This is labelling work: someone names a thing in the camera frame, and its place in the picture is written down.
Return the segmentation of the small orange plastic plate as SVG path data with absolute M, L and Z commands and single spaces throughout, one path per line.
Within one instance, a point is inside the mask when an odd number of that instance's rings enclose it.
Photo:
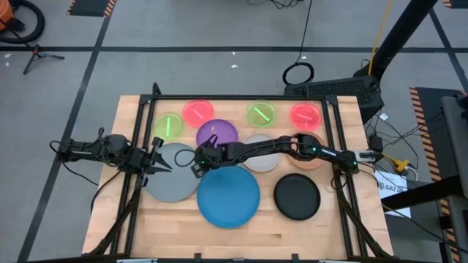
M 312 131 L 302 131 L 302 134 L 307 134 L 313 136 L 315 139 L 319 141 L 321 145 L 325 144 L 325 141 L 316 133 Z M 319 168 L 323 164 L 323 160 L 321 159 L 313 159 L 311 161 L 299 161 L 297 159 L 294 159 L 292 156 L 287 155 L 287 158 L 291 164 L 294 164 L 300 169 L 304 170 L 313 170 Z

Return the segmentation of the black power adapter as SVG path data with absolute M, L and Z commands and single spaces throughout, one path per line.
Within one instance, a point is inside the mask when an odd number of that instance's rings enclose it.
M 369 149 L 381 153 L 383 151 L 382 138 L 376 134 L 368 136 Z

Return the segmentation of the black metal table frame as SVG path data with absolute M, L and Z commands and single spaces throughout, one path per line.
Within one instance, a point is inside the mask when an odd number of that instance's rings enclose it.
M 301 103 L 284 100 L 283 96 L 262 99 L 273 102 L 279 111 L 271 130 L 254 128 L 246 119 L 246 109 L 257 101 L 251 96 L 218 96 L 214 101 L 208 95 L 202 98 L 214 106 L 214 117 L 228 120 L 236 127 L 240 141 L 251 134 L 262 132 L 272 137 L 296 133 L 290 122 L 290 108 Z M 111 133 L 132 139 L 140 95 L 121 96 L 112 115 Z M 347 148 L 367 148 L 358 102 L 355 97 L 337 99 Z M 290 172 L 308 175 L 320 188 L 322 197 L 318 213 L 306 221 L 285 218 L 274 205 L 273 188 L 277 180 Z M 322 164 L 315 170 L 301 170 L 283 156 L 271 173 L 253 172 L 260 186 L 260 206 L 249 223 L 237 229 L 220 229 L 208 223 L 197 207 L 196 193 L 187 199 L 165 203 L 153 198 L 144 189 L 141 194 L 135 233 L 132 242 L 133 257 L 190 258 L 201 254 L 202 259 L 289 259 L 298 254 L 300 259 L 346 259 L 343 231 L 336 192 L 330 181 L 333 170 Z M 375 180 L 365 172 L 353 176 L 361 220 L 383 250 L 393 254 L 385 215 Z M 124 176 L 119 175 L 97 197 L 88 225 L 83 253 L 89 253 L 107 234 L 115 222 Z

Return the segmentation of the large grey plastic plate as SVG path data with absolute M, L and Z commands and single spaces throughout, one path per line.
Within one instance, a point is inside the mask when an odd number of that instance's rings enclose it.
M 172 167 L 171 172 L 149 175 L 146 190 L 163 202 L 179 202 L 192 195 L 200 183 L 189 166 L 193 151 L 190 146 L 178 142 L 163 145 L 158 152 Z

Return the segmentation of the white paper label sheet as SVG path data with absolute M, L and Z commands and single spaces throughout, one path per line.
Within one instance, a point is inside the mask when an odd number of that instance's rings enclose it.
M 381 199 L 405 192 L 407 190 L 407 181 L 399 175 L 376 170 L 374 176 L 379 183 L 379 193 Z M 396 212 L 385 212 L 385 215 L 410 218 L 411 211 L 408 207 L 406 207 L 399 209 Z

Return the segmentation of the small light grey plate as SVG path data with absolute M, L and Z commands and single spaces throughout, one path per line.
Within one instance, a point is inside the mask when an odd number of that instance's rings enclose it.
M 268 134 L 253 134 L 244 140 L 244 144 L 272 140 L 273 137 Z M 257 156 L 248 158 L 243 165 L 255 172 L 268 172 L 273 170 L 281 161 L 281 154 L 275 153 L 266 156 Z

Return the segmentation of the black computer case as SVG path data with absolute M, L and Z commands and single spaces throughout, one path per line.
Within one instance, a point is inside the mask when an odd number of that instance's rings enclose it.
M 383 108 L 380 83 L 376 78 L 351 77 L 313 83 L 287 85 L 285 96 L 355 96 L 358 100 L 363 123 Z

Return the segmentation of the black cross beam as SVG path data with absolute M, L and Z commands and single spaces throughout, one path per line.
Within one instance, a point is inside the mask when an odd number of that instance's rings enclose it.
M 399 210 L 445 197 L 468 198 L 468 177 L 453 176 L 381 199 L 387 210 Z

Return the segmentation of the small black plastic plate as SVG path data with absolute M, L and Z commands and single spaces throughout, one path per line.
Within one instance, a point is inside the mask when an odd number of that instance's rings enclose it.
M 295 221 L 313 217 L 321 204 L 320 190 L 316 183 L 299 173 L 290 173 L 277 181 L 273 200 L 283 216 Z

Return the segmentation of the black tripod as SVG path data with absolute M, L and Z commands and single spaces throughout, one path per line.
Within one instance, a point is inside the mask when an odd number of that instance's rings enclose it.
M 42 58 L 54 58 L 58 60 L 64 60 L 64 56 L 57 56 L 53 55 L 51 53 L 47 53 L 45 51 L 42 51 L 40 45 L 36 44 L 32 50 L 32 55 L 31 58 L 29 59 L 25 69 L 23 70 L 23 75 L 27 75 L 30 72 L 31 66 L 35 61 L 38 61 Z

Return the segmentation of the clear green plastic plate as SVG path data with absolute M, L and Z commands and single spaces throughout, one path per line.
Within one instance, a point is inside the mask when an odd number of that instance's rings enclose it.
M 253 101 L 246 109 L 246 119 L 254 127 L 270 128 L 276 122 L 277 109 L 268 101 Z
M 181 136 L 184 130 L 184 121 L 178 113 L 166 112 L 159 115 L 152 128 L 155 137 L 164 141 L 173 141 Z

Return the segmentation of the purple plastic plate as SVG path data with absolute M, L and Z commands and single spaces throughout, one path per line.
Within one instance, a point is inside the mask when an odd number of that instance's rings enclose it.
M 198 129 L 196 135 L 197 146 L 200 146 L 214 134 L 217 136 L 217 140 L 214 143 L 215 147 L 217 147 L 218 144 L 238 141 L 237 129 L 231 122 L 223 119 L 213 119 L 205 122 Z

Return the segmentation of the orange vacuum cleaner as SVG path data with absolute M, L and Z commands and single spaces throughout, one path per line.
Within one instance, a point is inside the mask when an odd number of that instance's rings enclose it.
M 6 28 L 4 24 L 8 23 L 14 17 L 12 5 L 9 0 L 0 0 L 0 31 L 4 30 Z

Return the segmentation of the long hazard striped floor mat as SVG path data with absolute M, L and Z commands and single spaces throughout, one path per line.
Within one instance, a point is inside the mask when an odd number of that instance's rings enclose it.
M 438 183 L 456 176 L 458 167 L 441 99 L 463 96 L 464 92 L 423 87 L 411 87 L 409 92 L 432 181 Z M 463 218 L 463 212 L 468 210 L 468 204 L 461 197 L 451 196 L 438 200 L 437 205 L 442 236 L 445 241 L 456 244 L 456 247 L 442 245 L 447 263 L 468 263 L 468 254 L 458 249 L 463 248 L 468 251 L 468 229 Z

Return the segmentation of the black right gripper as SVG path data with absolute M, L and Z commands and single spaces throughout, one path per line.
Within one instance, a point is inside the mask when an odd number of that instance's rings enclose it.
M 214 147 L 217 146 L 217 141 L 218 141 L 218 135 L 214 134 L 213 135 L 213 144 Z M 212 137 L 209 137 L 207 141 L 205 142 L 205 146 L 198 146 L 196 149 L 196 164 L 203 170 L 203 171 L 209 171 L 211 169 L 218 169 L 222 166 L 222 164 L 219 162 L 219 152 L 217 149 L 211 147 L 212 142 L 211 142 Z

